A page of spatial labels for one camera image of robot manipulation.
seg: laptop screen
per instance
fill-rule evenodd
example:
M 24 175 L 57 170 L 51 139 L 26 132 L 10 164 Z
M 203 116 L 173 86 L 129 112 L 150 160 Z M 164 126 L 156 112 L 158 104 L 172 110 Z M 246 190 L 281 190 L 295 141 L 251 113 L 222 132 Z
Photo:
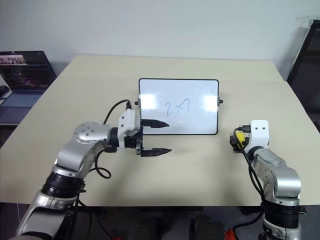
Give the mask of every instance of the laptop screen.
M 0 74 L 14 91 L 45 91 L 56 79 L 43 51 L 0 52 Z

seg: whiteboard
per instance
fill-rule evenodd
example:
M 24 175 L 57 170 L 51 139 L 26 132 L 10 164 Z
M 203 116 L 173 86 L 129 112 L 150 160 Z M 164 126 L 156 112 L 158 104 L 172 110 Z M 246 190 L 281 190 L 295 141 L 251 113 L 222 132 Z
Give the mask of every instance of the whiteboard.
M 143 134 L 211 134 L 218 132 L 219 82 L 216 79 L 139 80 L 141 119 L 169 127 L 143 127 Z

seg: white wall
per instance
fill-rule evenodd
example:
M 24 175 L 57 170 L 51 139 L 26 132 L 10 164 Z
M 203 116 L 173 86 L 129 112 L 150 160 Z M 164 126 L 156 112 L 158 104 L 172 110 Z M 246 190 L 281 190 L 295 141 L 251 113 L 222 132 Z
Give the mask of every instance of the white wall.
M 319 17 L 320 0 L 0 0 L 0 50 L 44 50 L 58 74 L 99 54 L 273 60 L 286 79 Z

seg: beige table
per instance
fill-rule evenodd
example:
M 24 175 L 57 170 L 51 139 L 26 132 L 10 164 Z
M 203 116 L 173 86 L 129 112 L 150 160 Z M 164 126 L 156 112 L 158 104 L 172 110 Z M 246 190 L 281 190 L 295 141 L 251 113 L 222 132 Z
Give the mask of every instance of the beige table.
M 170 148 L 159 157 L 135 151 L 107 153 L 90 173 L 81 200 L 91 206 L 258 205 L 248 166 L 232 152 L 229 135 L 238 125 L 266 119 L 270 148 L 296 169 L 301 204 L 320 204 L 320 135 L 289 85 L 270 61 L 77 56 L 55 80 L 0 150 L 0 201 L 30 203 L 58 152 L 85 121 L 102 122 L 111 106 L 138 97 L 139 78 L 218 79 L 217 135 L 146 136 L 146 148 Z M 124 106 L 110 117 L 116 125 Z

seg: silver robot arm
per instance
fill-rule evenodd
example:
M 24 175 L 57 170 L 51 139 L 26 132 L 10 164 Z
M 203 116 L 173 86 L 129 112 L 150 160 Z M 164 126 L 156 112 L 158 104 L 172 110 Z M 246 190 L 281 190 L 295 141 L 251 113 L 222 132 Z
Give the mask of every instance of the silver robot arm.
M 127 109 L 119 118 L 118 127 L 98 122 L 85 122 L 76 127 L 71 140 L 59 152 L 42 189 L 38 191 L 23 216 L 16 237 L 11 240 L 54 239 L 68 209 L 84 188 L 84 178 L 101 151 L 114 153 L 117 148 L 135 148 L 142 157 L 170 152 L 166 148 L 143 149 L 143 124 L 161 128 L 168 124 L 156 120 L 141 121 L 140 115 Z
M 269 150 L 269 124 L 253 120 L 230 137 L 235 152 L 241 147 L 251 159 L 256 175 L 263 182 L 262 209 L 265 240 L 301 240 L 299 202 L 301 180 L 285 160 Z

